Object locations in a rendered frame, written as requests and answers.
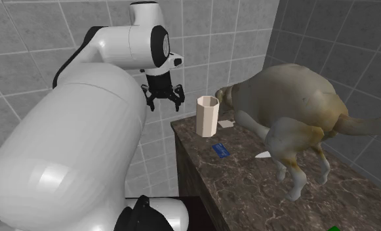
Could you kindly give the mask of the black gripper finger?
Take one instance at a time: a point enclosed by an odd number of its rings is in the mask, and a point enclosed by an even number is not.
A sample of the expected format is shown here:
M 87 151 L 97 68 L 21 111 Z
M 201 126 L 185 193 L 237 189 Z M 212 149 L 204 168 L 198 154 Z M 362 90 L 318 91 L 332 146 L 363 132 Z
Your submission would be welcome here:
M 175 103 L 175 109 L 178 112 L 180 109 L 180 105 L 185 100 L 185 94 L 181 84 L 178 84 L 177 86 L 173 88 L 173 96 L 174 96 L 173 101 Z
M 142 84 L 141 88 L 142 88 L 144 95 L 146 97 L 146 103 L 150 107 L 150 110 L 153 112 L 155 109 L 155 106 L 153 103 L 153 100 L 155 99 L 155 97 L 153 96 L 153 93 L 150 91 L 150 88 L 147 85 Z

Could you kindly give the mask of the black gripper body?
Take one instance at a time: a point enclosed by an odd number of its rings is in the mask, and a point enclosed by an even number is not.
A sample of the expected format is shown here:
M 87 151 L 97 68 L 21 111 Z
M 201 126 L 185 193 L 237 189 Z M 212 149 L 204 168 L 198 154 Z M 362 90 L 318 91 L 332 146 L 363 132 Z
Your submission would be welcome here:
M 177 98 L 173 91 L 170 72 L 161 75 L 146 75 L 150 98 Z

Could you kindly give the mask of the beige faceted cup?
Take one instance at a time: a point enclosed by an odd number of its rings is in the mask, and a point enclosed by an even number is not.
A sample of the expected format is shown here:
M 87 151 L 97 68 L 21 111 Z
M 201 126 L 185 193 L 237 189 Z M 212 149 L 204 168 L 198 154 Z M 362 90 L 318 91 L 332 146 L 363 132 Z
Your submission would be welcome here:
M 197 99 L 196 133 L 201 137 L 216 134 L 219 101 L 213 96 L 201 96 Z

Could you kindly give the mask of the blue card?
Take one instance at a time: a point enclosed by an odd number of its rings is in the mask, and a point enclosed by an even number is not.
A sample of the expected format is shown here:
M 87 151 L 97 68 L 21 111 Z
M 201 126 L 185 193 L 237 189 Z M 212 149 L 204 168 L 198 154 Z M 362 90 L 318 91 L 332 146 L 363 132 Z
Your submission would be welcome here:
M 228 157 L 230 153 L 222 143 L 212 145 L 213 150 L 217 153 L 219 158 Z

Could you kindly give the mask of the tan dog figure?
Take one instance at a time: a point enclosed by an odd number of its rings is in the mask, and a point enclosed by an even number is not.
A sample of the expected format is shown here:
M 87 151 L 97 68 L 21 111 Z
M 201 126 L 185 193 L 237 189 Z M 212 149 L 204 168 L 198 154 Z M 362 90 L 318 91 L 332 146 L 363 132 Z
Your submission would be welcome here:
M 290 173 L 294 183 L 286 194 L 296 201 L 307 183 L 296 161 L 299 152 L 312 149 L 318 157 L 325 184 L 331 170 L 322 149 L 324 140 L 343 135 L 381 135 L 381 117 L 359 119 L 348 109 L 332 84 L 298 64 L 270 66 L 251 78 L 215 93 L 223 114 L 234 111 L 235 123 L 260 137 L 277 166 L 277 180 Z

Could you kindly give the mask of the brown marble counter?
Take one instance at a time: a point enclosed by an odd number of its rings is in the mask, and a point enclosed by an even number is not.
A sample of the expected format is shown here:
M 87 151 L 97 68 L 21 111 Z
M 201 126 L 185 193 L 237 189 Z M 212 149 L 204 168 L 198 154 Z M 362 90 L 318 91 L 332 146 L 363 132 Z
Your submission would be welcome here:
M 381 231 L 381 189 L 331 154 L 328 181 L 317 183 L 319 162 L 311 150 L 298 155 L 308 181 L 301 197 L 288 201 L 287 175 L 278 182 L 270 158 L 255 158 L 262 141 L 240 127 L 218 128 L 210 138 L 195 132 L 195 118 L 173 121 L 182 196 L 199 196 L 216 231 Z M 219 158 L 212 145 L 230 155 Z

